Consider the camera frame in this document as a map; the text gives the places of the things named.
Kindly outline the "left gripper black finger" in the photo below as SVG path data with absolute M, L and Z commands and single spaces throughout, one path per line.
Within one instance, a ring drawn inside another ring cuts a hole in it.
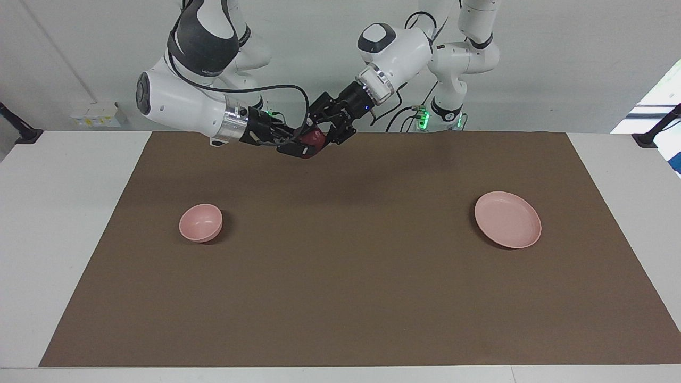
M 322 93 L 309 106 L 309 124 L 321 124 L 330 121 L 333 115 L 334 98 L 328 93 Z
M 341 145 L 356 133 L 356 129 L 350 123 L 331 124 L 327 132 L 327 145 Z

